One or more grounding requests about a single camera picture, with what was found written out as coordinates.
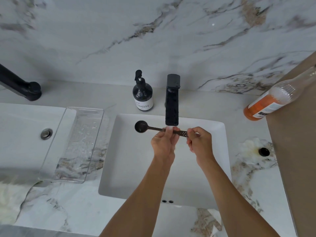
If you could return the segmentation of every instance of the black tap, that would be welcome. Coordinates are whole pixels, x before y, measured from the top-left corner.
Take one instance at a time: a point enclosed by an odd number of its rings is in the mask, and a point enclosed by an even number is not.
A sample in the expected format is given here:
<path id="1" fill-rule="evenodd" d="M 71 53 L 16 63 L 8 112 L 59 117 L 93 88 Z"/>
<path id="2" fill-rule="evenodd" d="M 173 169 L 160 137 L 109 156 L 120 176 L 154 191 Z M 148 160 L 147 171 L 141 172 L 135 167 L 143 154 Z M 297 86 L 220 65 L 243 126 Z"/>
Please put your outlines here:
<path id="1" fill-rule="evenodd" d="M 167 76 L 166 91 L 166 125 L 179 125 L 179 88 L 180 76 L 177 74 L 169 74 Z"/>
<path id="2" fill-rule="evenodd" d="M 42 91 L 39 83 L 26 82 L 19 78 L 9 69 L 0 64 L 0 85 L 8 88 L 14 93 L 24 96 L 29 101 L 37 100 L 41 97 Z"/>

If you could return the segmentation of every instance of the wooden panel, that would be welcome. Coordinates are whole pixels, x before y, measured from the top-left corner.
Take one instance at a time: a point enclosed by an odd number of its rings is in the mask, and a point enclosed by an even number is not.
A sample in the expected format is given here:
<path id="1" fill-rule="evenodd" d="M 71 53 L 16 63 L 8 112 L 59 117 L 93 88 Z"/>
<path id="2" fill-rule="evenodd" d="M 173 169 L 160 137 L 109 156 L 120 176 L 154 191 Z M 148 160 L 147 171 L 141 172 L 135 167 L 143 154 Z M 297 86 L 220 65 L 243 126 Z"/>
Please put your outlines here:
<path id="1" fill-rule="evenodd" d="M 281 80 L 316 64 L 316 52 Z M 299 237 L 316 236 L 316 82 L 293 103 L 267 116 L 269 131 Z"/>

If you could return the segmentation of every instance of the marble wall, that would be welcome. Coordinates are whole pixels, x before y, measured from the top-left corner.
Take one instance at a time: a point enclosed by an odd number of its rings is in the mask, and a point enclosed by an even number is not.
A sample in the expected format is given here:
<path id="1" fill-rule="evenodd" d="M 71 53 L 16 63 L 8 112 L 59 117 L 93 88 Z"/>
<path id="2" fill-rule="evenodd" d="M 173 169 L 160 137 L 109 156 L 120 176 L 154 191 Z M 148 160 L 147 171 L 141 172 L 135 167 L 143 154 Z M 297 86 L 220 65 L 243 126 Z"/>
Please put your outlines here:
<path id="1" fill-rule="evenodd" d="M 0 0 L 0 63 L 24 79 L 261 94 L 316 50 L 316 0 Z"/>

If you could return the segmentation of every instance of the plastic bottle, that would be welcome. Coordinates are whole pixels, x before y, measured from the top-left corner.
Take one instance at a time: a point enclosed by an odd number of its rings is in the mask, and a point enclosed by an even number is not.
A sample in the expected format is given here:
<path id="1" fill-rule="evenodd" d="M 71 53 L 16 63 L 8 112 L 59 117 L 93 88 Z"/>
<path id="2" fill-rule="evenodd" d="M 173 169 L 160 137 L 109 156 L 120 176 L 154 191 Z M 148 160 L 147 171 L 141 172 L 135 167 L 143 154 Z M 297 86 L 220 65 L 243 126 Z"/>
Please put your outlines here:
<path id="1" fill-rule="evenodd" d="M 316 80 L 316 65 L 297 77 L 276 83 L 257 100 L 244 109 L 244 115 L 252 121 L 260 120 L 269 113 L 295 101 L 304 88 Z"/>
<path id="2" fill-rule="evenodd" d="M 154 106 L 153 89 L 150 84 L 142 78 L 142 71 L 135 73 L 136 85 L 133 88 L 133 96 L 136 106 L 141 111 L 149 111 Z"/>

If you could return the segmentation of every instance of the clear plastic tray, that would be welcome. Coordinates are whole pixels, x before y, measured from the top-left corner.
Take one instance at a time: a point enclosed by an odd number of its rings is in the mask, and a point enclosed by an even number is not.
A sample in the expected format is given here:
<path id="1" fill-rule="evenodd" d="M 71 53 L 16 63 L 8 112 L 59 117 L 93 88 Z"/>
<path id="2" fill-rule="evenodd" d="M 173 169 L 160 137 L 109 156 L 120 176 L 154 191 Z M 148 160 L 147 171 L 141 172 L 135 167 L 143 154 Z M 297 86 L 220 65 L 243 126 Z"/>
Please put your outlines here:
<path id="1" fill-rule="evenodd" d="M 104 111 L 67 107 L 39 173 L 41 180 L 83 183 Z"/>

